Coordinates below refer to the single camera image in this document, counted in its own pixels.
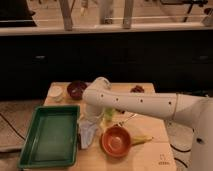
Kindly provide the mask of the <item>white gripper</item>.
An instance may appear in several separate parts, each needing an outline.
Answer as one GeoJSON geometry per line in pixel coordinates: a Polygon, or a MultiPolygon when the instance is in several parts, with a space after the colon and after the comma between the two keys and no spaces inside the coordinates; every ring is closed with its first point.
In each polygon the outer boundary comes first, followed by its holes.
{"type": "Polygon", "coordinates": [[[98,123],[103,118],[103,108],[93,105],[86,105],[84,117],[93,123],[98,123]]]}

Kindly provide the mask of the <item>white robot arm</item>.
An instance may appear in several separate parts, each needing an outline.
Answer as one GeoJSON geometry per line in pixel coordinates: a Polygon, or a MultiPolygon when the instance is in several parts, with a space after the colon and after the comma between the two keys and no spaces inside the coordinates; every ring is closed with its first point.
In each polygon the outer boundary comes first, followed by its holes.
{"type": "Polygon", "coordinates": [[[98,77],[84,90],[83,101],[89,116],[110,107],[190,127],[194,137],[188,171],[213,171],[213,97],[116,92],[106,78],[98,77]]]}

